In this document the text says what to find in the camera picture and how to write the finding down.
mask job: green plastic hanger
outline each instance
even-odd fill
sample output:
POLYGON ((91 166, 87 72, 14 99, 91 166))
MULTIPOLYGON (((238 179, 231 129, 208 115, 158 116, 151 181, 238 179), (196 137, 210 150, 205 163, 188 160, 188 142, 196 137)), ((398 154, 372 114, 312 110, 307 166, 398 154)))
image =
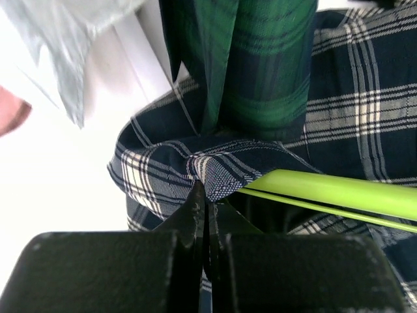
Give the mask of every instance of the green plastic hanger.
POLYGON ((256 179, 246 188, 240 189, 239 192, 417 233, 417 227, 410 224, 402 224, 285 197, 291 196, 329 203, 415 221, 417 220, 417 190, 411 187, 299 171, 275 170, 256 179))

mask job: lime green hanger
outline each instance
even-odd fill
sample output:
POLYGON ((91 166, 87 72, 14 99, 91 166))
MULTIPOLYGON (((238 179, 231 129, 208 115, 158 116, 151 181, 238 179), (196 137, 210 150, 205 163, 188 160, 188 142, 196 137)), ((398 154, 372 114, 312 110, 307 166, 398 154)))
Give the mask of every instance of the lime green hanger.
POLYGON ((410 224, 346 212, 262 191, 407 220, 417 220, 417 190, 415 188, 314 173, 275 170, 256 179, 239 192, 364 222, 417 232, 417 227, 410 224))

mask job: clothing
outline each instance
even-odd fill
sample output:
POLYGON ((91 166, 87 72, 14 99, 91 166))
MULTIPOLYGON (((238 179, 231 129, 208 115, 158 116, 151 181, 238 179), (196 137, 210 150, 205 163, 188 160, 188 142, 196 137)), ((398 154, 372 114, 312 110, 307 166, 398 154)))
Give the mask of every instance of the clothing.
MULTIPOLYGON (((197 104, 205 103, 207 92, 192 78, 135 116, 109 164, 114 182, 139 203, 128 212, 130 229, 161 223, 196 179, 210 201, 277 168, 416 186, 416 18, 416 4, 317 13, 306 122, 292 142, 224 131, 196 135, 204 116, 197 104)), ((415 234, 333 215, 319 215, 291 233, 371 237, 417 311, 415 234)))
POLYGON ((160 0, 160 7, 173 77, 183 61, 207 88, 197 132, 219 122, 259 139, 300 136, 317 0, 160 0))

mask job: dark green cloth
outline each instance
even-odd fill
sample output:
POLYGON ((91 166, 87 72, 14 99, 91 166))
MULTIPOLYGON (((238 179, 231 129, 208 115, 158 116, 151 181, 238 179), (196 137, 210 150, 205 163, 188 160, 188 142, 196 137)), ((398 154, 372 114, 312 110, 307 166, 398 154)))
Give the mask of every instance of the dark green cloth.
POLYGON ((317 0, 160 0, 174 80, 184 62, 207 87, 197 131, 300 136, 317 0))

